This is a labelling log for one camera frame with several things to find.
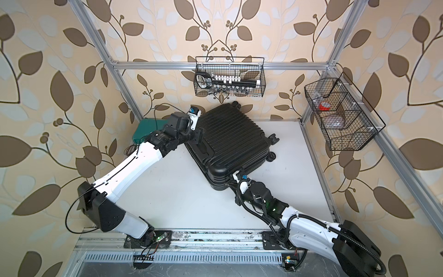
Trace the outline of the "black hard-shell suitcase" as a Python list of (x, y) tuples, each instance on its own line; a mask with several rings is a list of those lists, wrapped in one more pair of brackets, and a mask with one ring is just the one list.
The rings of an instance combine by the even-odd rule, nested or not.
[(275, 134), (267, 136), (246, 114), (241, 105), (222, 104), (198, 119), (202, 140), (185, 147), (197, 163), (212, 189), (223, 191), (233, 182), (233, 174), (250, 174), (276, 154), (270, 147), (279, 142)]

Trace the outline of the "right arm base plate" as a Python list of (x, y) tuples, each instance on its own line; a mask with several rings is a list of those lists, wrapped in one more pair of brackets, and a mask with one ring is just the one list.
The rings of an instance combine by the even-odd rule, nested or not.
[(286, 250), (284, 244), (282, 244), (271, 231), (265, 231), (261, 233), (263, 248), (265, 250)]

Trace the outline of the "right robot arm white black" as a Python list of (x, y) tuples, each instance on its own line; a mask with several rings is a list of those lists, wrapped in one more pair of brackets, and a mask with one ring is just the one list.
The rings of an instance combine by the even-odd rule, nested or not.
[(263, 221), (283, 248), (312, 251), (339, 264), (350, 277), (386, 274), (380, 249), (353, 222), (328, 222), (298, 211), (241, 171), (233, 173), (229, 186), (236, 203)]

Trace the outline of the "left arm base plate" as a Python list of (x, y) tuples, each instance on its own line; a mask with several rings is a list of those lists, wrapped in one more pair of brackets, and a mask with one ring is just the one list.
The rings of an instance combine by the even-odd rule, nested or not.
[(159, 246), (160, 249), (169, 248), (172, 235), (172, 230), (154, 230), (143, 235), (140, 239), (127, 235), (123, 247), (125, 249), (155, 248), (156, 246)]

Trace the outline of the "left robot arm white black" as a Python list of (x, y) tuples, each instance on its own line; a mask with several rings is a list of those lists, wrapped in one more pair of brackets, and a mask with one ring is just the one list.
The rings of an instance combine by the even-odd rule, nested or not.
[(153, 227), (117, 205), (117, 201), (137, 178), (183, 143), (199, 143), (203, 129), (180, 131), (166, 125), (144, 136), (137, 149), (120, 165), (93, 184), (83, 182), (77, 189), (79, 207), (101, 231), (117, 231), (141, 239)]

